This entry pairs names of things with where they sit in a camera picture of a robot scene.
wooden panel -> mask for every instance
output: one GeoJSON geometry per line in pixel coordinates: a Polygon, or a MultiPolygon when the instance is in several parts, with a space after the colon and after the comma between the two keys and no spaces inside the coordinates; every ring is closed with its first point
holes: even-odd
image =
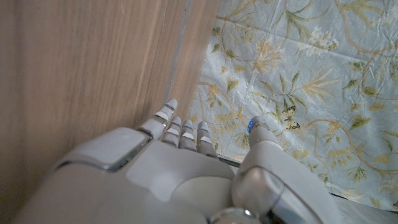
{"type": "Polygon", "coordinates": [[[17,66],[17,35],[14,1],[0,1],[0,223],[17,209],[25,189],[23,166],[24,83],[17,66]]]}
{"type": "Polygon", "coordinates": [[[1,2],[3,223],[66,152],[162,106],[186,0],[1,2]]]}
{"type": "Polygon", "coordinates": [[[221,0],[192,1],[185,26],[170,98],[178,101],[176,115],[189,113],[207,45],[221,0]]]}

flower pattern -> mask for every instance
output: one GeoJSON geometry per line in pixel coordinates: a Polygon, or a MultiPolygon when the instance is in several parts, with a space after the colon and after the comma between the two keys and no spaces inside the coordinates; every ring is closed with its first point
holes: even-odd
{"type": "Polygon", "coordinates": [[[224,0],[190,109],[242,161],[262,115],[332,193],[398,209],[398,4],[224,0]]]}

floral fabric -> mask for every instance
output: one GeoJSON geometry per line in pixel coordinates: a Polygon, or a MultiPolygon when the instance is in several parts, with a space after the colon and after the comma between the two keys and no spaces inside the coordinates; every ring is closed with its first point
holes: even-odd
{"type": "Polygon", "coordinates": [[[224,0],[190,110],[243,160],[262,115],[328,190],[398,210],[398,2],[224,0]]]}

crumpled cloth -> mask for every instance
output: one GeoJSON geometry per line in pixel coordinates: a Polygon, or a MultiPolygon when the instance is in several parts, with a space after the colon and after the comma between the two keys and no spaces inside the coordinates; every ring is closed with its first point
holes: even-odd
{"type": "Polygon", "coordinates": [[[224,0],[190,119],[241,161],[262,115],[330,192],[397,211],[397,20],[396,1],[224,0]]]}

yellow leaf pattern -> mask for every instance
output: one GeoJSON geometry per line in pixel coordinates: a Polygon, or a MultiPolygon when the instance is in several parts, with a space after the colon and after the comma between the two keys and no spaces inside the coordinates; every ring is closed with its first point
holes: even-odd
{"type": "Polygon", "coordinates": [[[248,122],[261,115],[284,152],[330,192],[393,210],[396,9],[368,0],[223,0],[190,118],[209,124],[217,153],[241,161],[248,122]]]}

